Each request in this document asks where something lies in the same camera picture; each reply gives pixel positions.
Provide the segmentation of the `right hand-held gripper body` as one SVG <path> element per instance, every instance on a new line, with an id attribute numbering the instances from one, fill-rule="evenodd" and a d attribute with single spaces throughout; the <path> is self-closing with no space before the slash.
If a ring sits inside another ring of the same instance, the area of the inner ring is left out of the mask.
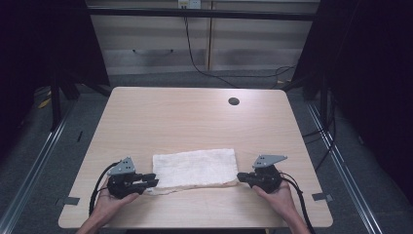
<path id="1" fill-rule="evenodd" d="M 276 191 L 282 183 L 282 177 L 275 165 L 286 159 L 287 157 L 283 155 L 259 155 L 252 165 L 255 175 L 254 184 L 267 194 Z"/>

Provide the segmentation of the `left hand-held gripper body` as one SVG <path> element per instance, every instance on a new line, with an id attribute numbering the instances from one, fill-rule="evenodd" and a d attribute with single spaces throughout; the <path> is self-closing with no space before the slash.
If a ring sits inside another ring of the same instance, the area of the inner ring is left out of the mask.
<path id="1" fill-rule="evenodd" d="M 136 172 L 131 157 L 126 157 L 116 163 L 107 175 L 109 176 L 107 189 L 118 199 L 123 199 L 133 193 L 142 194 L 145 190 L 145 185 L 140 183 L 143 174 Z"/>

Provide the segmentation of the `white cloth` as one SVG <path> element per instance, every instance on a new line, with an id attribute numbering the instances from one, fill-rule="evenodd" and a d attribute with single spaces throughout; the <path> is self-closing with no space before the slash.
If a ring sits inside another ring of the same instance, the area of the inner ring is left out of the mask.
<path id="1" fill-rule="evenodd" d="M 146 193 L 167 195 L 195 188 L 234 186 L 238 172 L 232 148 L 156 154 L 153 156 L 153 173 L 159 182 Z"/>

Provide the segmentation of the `person's left hand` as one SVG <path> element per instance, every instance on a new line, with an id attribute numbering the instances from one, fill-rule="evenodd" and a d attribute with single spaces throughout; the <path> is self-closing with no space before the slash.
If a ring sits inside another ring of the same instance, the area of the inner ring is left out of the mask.
<path id="1" fill-rule="evenodd" d="M 137 193 L 118 199 L 111 195 L 107 189 L 101 189 L 90 219 L 97 225 L 103 226 L 125 205 L 130 204 L 139 197 Z"/>

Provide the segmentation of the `person's right hand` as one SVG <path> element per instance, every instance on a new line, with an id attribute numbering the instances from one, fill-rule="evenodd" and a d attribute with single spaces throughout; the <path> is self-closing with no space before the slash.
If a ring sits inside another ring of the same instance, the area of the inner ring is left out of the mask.
<path id="1" fill-rule="evenodd" d="M 252 189 L 258 196 L 266 200 L 270 204 L 270 207 L 284 220 L 288 220 L 297 213 L 290 186 L 286 181 L 283 181 L 280 187 L 272 193 L 266 193 L 257 185 L 253 185 Z"/>

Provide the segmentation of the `black metal stand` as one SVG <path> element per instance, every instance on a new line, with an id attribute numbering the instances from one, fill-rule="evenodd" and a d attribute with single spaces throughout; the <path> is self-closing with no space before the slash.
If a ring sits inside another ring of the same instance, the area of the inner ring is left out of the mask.
<path id="1" fill-rule="evenodd" d="M 80 93 L 76 87 L 75 75 L 67 69 L 55 71 L 51 75 L 51 101 L 52 101 L 52 113 L 53 122 L 51 131 L 57 129 L 59 123 L 62 120 L 61 108 L 60 108 L 60 93 L 63 93 L 69 100 L 77 99 Z"/>

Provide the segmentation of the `dark curtain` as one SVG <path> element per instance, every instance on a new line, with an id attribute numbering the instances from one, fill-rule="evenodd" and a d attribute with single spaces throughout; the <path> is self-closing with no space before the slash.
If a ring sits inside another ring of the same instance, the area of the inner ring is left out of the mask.
<path id="1" fill-rule="evenodd" d="M 35 91 L 110 84 L 86 0 L 0 0 L 0 164 L 18 141 Z"/>
<path id="2" fill-rule="evenodd" d="M 293 81 L 335 96 L 413 205 L 413 0 L 319 0 Z"/>

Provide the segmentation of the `black horizontal bar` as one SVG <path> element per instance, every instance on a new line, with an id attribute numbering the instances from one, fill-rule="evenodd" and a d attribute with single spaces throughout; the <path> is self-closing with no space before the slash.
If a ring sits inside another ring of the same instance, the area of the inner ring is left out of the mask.
<path id="1" fill-rule="evenodd" d="M 242 19 L 242 20 L 298 20 L 313 21 L 316 14 L 302 13 L 272 13 L 244 12 L 221 10 L 182 10 L 182 9 L 141 9 L 141 8 L 109 8 L 89 7 L 90 15 L 99 16 L 137 16 L 137 17 L 180 17 L 180 18 L 209 18 L 209 19 Z"/>

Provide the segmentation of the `metal floor rail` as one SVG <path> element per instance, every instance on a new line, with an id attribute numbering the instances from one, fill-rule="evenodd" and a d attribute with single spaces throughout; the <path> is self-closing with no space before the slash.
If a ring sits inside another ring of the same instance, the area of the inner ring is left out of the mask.
<path id="1" fill-rule="evenodd" d="M 44 170 L 55 146 L 65 128 L 67 118 L 70 116 L 76 100 L 70 100 L 67 103 L 67 108 L 56 126 L 48 131 L 48 136 L 42 144 L 42 148 L 38 152 L 33 165 L 24 174 L 24 180 L 18 186 L 18 191 L 14 195 L 13 200 L 8 205 L 7 209 L 0 217 L 0 234 L 12 234 L 18 219 L 27 204 L 27 201 L 34 189 L 34 186 Z"/>
<path id="2" fill-rule="evenodd" d="M 317 107 L 312 103 L 308 104 L 307 107 L 318 131 L 320 132 L 321 139 L 327 148 L 328 154 L 334 163 L 338 174 L 342 178 L 367 232 L 369 234 L 385 234 L 378 219 L 376 218 L 376 215 L 373 213 L 370 205 L 360 191 L 352 173 L 350 172 L 341 151 L 334 141 L 333 134 L 321 122 L 321 115 Z"/>

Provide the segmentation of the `white wall socket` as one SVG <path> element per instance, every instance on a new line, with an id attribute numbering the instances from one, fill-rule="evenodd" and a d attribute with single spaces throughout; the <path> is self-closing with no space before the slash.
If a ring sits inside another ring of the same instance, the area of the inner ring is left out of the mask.
<path id="1" fill-rule="evenodd" d="M 179 9 L 200 10 L 202 8 L 201 0 L 177 0 Z"/>

